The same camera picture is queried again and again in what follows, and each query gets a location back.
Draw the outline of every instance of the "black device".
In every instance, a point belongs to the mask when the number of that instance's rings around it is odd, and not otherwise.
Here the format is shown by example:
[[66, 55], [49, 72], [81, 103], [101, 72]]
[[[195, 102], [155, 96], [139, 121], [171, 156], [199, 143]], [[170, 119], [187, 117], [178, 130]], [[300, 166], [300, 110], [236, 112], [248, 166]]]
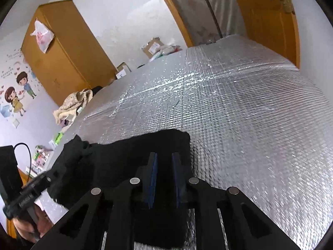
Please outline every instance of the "black device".
[[[0, 147], [0, 195], [5, 206], [22, 197], [23, 182], [17, 169], [17, 161], [14, 153], [15, 147]], [[33, 236], [36, 240], [40, 239], [37, 229], [38, 217], [35, 214], [34, 204], [30, 204], [24, 210], [20, 210], [15, 216], [31, 223], [35, 230]]]
[[[230, 250], [299, 250], [299, 247], [238, 188], [211, 187], [193, 176], [180, 155], [170, 156], [173, 167], [174, 201], [178, 209], [194, 209], [196, 248], [225, 250], [218, 209], [223, 219]], [[34, 246], [33, 250], [132, 250], [133, 221], [137, 210], [154, 207], [158, 176], [158, 155], [135, 177], [112, 189], [93, 188], [85, 194]], [[50, 170], [35, 178], [21, 195], [4, 207], [8, 218], [19, 215], [63, 171]]]

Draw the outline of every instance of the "blue shirt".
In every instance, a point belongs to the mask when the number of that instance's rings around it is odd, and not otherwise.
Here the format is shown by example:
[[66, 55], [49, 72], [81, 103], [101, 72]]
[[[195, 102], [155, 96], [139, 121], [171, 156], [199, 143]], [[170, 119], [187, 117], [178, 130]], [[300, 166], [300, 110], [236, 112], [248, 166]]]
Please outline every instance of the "blue shirt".
[[23, 86], [24, 90], [31, 90], [31, 86], [30, 84], [26, 83], [24, 86]]

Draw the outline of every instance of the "yellow dress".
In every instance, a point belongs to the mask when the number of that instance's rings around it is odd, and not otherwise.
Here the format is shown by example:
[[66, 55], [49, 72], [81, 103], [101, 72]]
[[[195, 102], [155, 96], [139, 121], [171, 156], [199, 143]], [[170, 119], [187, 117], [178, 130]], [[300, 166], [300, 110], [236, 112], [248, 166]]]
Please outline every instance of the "yellow dress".
[[15, 97], [12, 101], [12, 106], [14, 107], [14, 113], [19, 112], [23, 108], [23, 104], [20, 103], [19, 99]]

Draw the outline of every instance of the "reflective bubble foil sheet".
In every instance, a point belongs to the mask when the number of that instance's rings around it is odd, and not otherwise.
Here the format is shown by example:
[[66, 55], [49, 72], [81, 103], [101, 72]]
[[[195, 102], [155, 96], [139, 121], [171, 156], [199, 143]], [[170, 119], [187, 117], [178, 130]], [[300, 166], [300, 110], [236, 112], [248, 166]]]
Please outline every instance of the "reflective bubble foil sheet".
[[[230, 36], [155, 60], [102, 89], [66, 132], [49, 168], [75, 134], [107, 144], [161, 129], [186, 131], [197, 177], [217, 188], [238, 187], [310, 250], [333, 220], [332, 122], [323, 93], [291, 62]], [[41, 201], [54, 221], [64, 214], [44, 195]], [[184, 249], [195, 249], [190, 215]]]

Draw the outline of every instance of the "cartoon wall sticker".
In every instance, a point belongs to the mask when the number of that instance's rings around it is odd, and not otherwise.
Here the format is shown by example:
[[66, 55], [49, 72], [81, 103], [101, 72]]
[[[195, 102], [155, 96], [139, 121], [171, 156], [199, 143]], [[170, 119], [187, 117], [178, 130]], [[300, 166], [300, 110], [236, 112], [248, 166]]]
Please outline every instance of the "cartoon wall sticker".
[[0, 65], [0, 114], [17, 127], [29, 115], [29, 104], [37, 100], [42, 85], [19, 49]]
[[24, 92], [28, 92], [28, 94], [34, 99], [36, 97], [36, 94], [33, 92], [31, 85], [28, 84], [28, 74], [25, 71], [22, 71], [19, 75], [16, 77], [16, 82], [23, 86]]
[[14, 87], [9, 87], [6, 92], [5, 92], [5, 100], [8, 103], [11, 103], [13, 108], [14, 108], [14, 113], [19, 112], [21, 117], [23, 117], [22, 110], [23, 112], [26, 112], [23, 108], [23, 104], [20, 102], [24, 98], [24, 95], [19, 99], [17, 97], [16, 91]]

